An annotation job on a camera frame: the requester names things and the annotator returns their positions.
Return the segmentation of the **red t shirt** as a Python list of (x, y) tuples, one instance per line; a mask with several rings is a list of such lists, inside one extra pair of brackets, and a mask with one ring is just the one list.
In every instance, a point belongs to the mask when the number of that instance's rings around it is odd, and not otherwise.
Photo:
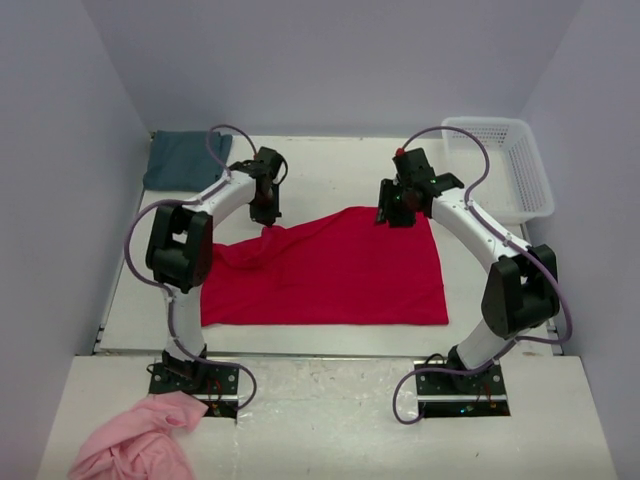
[(373, 207), (350, 207), (260, 236), (213, 246), (201, 324), (448, 324), (431, 225), (377, 225)]

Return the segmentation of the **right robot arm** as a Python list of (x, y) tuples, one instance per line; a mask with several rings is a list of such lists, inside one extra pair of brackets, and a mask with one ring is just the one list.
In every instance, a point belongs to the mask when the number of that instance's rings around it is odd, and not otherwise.
[(400, 148), (393, 163), (396, 176), (381, 181), (376, 222), (409, 228), (422, 214), (454, 235), (487, 272), (481, 320), (445, 363), (448, 375), (469, 376), (558, 313), (548, 280), (557, 276), (555, 253), (512, 236), (476, 206), (455, 175), (437, 175), (423, 149)]

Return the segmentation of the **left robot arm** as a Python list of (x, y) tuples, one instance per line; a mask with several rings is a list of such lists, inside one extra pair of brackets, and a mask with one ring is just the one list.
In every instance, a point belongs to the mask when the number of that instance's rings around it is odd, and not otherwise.
[(165, 291), (168, 341), (162, 364), (185, 379), (201, 379), (215, 366), (206, 359), (201, 328), (201, 291), (213, 266), (214, 229), (247, 205), (250, 219), (271, 227), (281, 217), (278, 178), (288, 164), (262, 147), (253, 158), (231, 165), (231, 176), (189, 200), (156, 206), (145, 263)]

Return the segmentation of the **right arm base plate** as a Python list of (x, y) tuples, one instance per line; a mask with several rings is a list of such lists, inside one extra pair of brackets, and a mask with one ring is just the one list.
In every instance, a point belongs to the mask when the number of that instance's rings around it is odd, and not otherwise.
[(419, 373), (415, 382), (422, 419), (510, 415), (500, 365), (474, 376)]

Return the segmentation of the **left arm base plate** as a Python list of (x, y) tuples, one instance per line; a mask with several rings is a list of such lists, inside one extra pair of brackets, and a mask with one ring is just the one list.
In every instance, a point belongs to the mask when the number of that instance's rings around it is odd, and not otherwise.
[(220, 365), (199, 367), (201, 371), (187, 378), (169, 370), (162, 362), (149, 364), (146, 367), (150, 374), (148, 393), (158, 395), (181, 391), (206, 406), (205, 417), (236, 420), (240, 370)]

